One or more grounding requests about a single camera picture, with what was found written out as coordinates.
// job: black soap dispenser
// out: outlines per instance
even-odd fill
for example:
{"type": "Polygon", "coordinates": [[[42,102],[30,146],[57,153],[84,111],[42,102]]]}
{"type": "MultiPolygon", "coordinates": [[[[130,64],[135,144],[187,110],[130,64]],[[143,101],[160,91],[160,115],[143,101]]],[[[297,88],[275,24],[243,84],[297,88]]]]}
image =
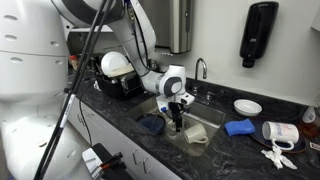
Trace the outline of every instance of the black soap dispenser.
{"type": "Polygon", "coordinates": [[[251,68],[267,48],[279,3],[259,2],[250,6],[240,48],[242,66],[251,68]]]}

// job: faucet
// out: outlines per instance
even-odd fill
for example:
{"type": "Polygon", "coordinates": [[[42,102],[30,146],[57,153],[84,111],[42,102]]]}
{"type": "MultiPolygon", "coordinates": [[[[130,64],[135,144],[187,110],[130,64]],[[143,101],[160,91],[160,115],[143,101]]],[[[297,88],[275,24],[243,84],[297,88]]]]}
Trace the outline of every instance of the faucet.
{"type": "MultiPolygon", "coordinates": [[[[196,63],[196,73],[194,76],[195,80],[198,80],[198,67],[200,62],[202,63],[202,66],[203,66],[203,79],[207,79],[207,64],[202,58],[199,58],[196,63]]],[[[193,87],[194,95],[197,95],[197,91],[198,91],[198,87],[194,86],[193,87]]]]}

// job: countertop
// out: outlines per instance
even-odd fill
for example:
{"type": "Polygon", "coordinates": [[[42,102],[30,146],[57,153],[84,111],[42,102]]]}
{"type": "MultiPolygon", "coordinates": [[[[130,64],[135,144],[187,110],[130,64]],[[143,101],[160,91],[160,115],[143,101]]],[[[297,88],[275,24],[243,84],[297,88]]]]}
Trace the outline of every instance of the countertop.
{"type": "MultiPolygon", "coordinates": [[[[227,121],[245,119],[233,108],[233,102],[242,98],[254,100],[262,105],[263,112],[254,118],[258,120],[296,123],[306,109],[306,106],[300,104],[223,86],[195,82],[191,79],[187,82],[187,89],[194,85],[199,87],[197,102],[225,112],[227,121]],[[223,94],[214,97],[209,104],[206,99],[201,98],[205,97],[206,91],[221,90],[223,94]]],[[[229,137],[224,126],[215,134],[206,151],[198,157],[188,155],[164,139],[147,135],[144,128],[124,114],[153,96],[150,93],[142,93],[129,100],[117,100],[89,87],[82,101],[182,179],[319,179],[320,152],[311,149],[308,140],[304,152],[284,154],[298,169],[284,167],[278,170],[273,162],[261,153],[261,150],[270,149],[249,135],[229,137]]],[[[320,144],[320,139],[313,139],[312,142],[320,144]]]]}

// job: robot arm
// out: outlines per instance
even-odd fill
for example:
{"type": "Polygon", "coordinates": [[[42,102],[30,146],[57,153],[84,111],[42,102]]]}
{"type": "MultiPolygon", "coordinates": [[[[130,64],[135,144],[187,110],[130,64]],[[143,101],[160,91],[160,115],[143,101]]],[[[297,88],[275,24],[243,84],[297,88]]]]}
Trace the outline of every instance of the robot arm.
{"type": "MultiPolygon", "coordinates": [[[[90,26],[96,13],[95,9],[99,6],[100,1],[52,0],[60,14],[75,27],[80,28],[90,26]]],[[[150,71],[143,64],[146,57],[154,51],[156,37],[150,21],[139,2],[137,0],[110,1],[112,5],[106,24],[113,30],[127,51],[134,69],[141,77],[144,88],[147,91],[163,96],[159,99],[159,109],[168,109],[167,102],[191,104],[194,101],[194,97],[185,90],[186,76],[184,67],[170,65],[169,70],[161,74],[150,71]]]]}

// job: kitchen sink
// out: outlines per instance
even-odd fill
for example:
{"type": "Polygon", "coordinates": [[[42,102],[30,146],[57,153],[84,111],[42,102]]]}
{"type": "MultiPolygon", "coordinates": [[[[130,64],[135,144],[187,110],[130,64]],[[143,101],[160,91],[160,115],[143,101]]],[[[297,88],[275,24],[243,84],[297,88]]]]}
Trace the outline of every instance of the kitchen sink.
{"type": "MultiPolygon", "coordinates": [[[[219,110],[210,108],[208,106],[199,104],[197,102],[192,103],[190,106],[185,106],[185,108],[191,107],[189,113],[183,113],[183,124],[185,129],[188,127],[192,127],[196,124],[202,124],[207,132],[207,136],[209,140],[204,144],[193,143],[189,144],[185,139],[183,132],[178,133],[175,137],[168,135],[168,128],[166,127],[164,132],[161,133],[159,136],[167,140],[168,142],[174,144],[181,150],[187,152],[192,156],[200,156],[207,146],[210,144],[212,138],[214,137],[215,133],[220,128],[220,125],[226,119],[226,114],[219,110]]],[[[160,112],[158,110],[156,98],[150,98],[147,101],[137,105],[136,107],[130,109],[126,112],[126,116],[130,117],[134,120],[138,120],[139,117],[145,114],[156,114],[162,116],[166,122],[170,121],[171,112],[168,111],[167,114],[160,112]]]]}

